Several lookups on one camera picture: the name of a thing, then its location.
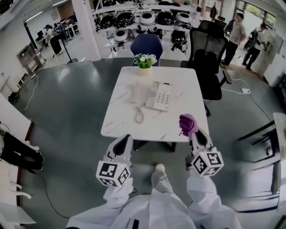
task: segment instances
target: window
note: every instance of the window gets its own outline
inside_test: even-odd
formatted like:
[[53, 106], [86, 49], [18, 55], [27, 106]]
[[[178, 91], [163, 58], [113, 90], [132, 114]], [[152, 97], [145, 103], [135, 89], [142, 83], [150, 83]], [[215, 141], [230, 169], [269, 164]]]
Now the window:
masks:
[[252, 13], [253, 15], [255, 15], [256, 17], [259, 17], [260, 19], [264, 19], [264, 10], [254, 6], [254, 5], [251, 5], [251, 4], [246, 4], [246, 9], [245, 9], [247, 12], [250, 12]]
[[254, 24], [258, 26], [260, 23], [265, 22], [267, 27], [270, 29], [275, 27], [275, 16], [244, 1], [236, 0], [236, 8], [233, 15], [234, 18], [237, 13], [242, 13], [244, 15], [244, 20], [248, 21], [247, 25], [244, 26], [254, 26]]
[[243, 2], [243, 1], [237, 1], [236, 2], [236, 8], [243, 10], [244, 4], [245, 4], [245, 2]]
[[265, 17], [266, 25], [268, 25], [271, 29], [273, 29], [275, 27], [275, 21], [276, 21], [276, 17], [274, 17], [270, 13], [266, 13], [266, 17]]

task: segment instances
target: chair armrest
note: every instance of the chair armrest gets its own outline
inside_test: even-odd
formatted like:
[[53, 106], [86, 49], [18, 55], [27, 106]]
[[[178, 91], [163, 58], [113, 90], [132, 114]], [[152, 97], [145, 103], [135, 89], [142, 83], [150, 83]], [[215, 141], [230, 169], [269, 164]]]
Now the chair armrest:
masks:
[[188, 67], [188, 61], [187, 60], [183, 60], [182, 62], [181, 62], [181, 66], [180, 66], [181, 68], [189, 68]]
[[232, 84], [232, 79], [231, 76], [228, 74], [227, 71], [223, 70], [223, 76], [227, 82], [227, 84]]
[[232, 84], [232, 79], [231, 79], [231, 76], [228, 74], [228, 72], [223, 70], [223, 80], [219, 83], [220, 87], [225, 82], [228, 83], [228, 84]]

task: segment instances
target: power strip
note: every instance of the power strip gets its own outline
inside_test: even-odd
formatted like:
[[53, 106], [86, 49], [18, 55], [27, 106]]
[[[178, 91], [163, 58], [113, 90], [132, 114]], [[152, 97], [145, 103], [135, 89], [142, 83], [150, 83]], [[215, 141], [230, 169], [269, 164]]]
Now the power strip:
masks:
[[241, 91], [243, 94], [250, 94], [250, 90], [248, 88], [242, 88]]

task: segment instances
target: flower pot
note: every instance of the flower pot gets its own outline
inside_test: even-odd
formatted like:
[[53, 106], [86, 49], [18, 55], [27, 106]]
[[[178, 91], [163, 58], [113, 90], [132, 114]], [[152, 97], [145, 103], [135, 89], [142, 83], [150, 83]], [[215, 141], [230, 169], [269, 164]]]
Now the flower pot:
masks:
[[153, 75], [152, 66], [150, 68], [138, 68], [138, 75], [139, 76], [152, 76]]

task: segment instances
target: backpack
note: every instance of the backpack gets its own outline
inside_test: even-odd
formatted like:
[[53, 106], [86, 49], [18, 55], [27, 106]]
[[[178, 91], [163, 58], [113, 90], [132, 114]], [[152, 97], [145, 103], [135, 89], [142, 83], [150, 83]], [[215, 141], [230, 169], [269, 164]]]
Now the backpack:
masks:
[[258, 32], [260, 32], [260, 31], [261, 30], [256, 31], [256, 29], [254, 29], [250, 33], [249, 40], [252, 42], [252, 46], [254, 46], [255, 44], [261, 45], [261, 42], [259, 42], [259, 40], [258, 40]]

